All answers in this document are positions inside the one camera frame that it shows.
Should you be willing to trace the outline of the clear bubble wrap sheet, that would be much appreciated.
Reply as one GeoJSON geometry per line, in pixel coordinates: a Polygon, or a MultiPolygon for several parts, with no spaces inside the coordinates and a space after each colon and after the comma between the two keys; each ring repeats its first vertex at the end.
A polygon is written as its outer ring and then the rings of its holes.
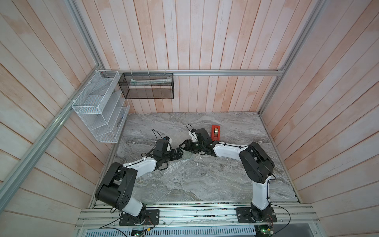
{"type": "Polygon", "coordinates": [[[182,186],[183,183],[190,180],[192,175],[198,171],[200,162],[202,161],[202,155],[196,154],[196,156],[187,161],[169,161],[167,164],[163,164],[162,170],[156,170],[146,175],[146,178],[150,178],[155,184],[162,183],[166,186],[182,186]]]}

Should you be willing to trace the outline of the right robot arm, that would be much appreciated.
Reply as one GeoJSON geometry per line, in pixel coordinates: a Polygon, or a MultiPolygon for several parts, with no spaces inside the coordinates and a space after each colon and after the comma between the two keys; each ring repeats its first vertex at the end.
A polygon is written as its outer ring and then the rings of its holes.
{"type": "Polygon", "coordinates": [[[180,144],[181,149],[195,154],[202,153],[240,161],[247,176],[252,180],[253,197],[250,207],[236,209],[239,223],[263,222],[275,215],[269,199],[269,182],[272,180],[275,164],[258,143],[236,145],[213,141],[204,128],[192,129],[189,135],[191,139],[180,144]]]}

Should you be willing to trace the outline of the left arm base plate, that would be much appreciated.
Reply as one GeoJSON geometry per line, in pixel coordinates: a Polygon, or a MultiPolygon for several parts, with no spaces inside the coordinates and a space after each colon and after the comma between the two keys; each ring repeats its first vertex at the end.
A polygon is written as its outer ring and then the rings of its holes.
{"type": "Polygon", "coordinates": [[[120,218],[120,226],[139,226],[151,225],[156,226],[159,224],[159,209],[142,209],[138,216],[131,214],[123,214],[120,218]]]}

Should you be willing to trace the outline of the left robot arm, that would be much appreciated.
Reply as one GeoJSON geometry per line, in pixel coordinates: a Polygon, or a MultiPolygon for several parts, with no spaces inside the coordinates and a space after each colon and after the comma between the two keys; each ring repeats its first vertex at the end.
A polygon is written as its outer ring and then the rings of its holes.
{"type": "Polygon", "coordinates": [[[126,214],[138,216],[144,205],[132,196],[136,179],[162,170],[163,165],[181,159],[183,153],[181,148],[172,148],[170,141],[159,139],[140,160],[128,164],[111,164],[96,190],[96,199],[126,214]]]}

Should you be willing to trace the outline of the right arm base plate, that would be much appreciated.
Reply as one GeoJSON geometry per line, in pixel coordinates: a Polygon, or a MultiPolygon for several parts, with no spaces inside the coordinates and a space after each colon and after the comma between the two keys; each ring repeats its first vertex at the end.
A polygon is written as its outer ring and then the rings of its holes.
{"type": "Polygon", "coordinates": [[[259,210],[255,207],[239,207],[235,210],[239,223],[277,222],[276,214],[271,206],[264,210],[259,210]]]}

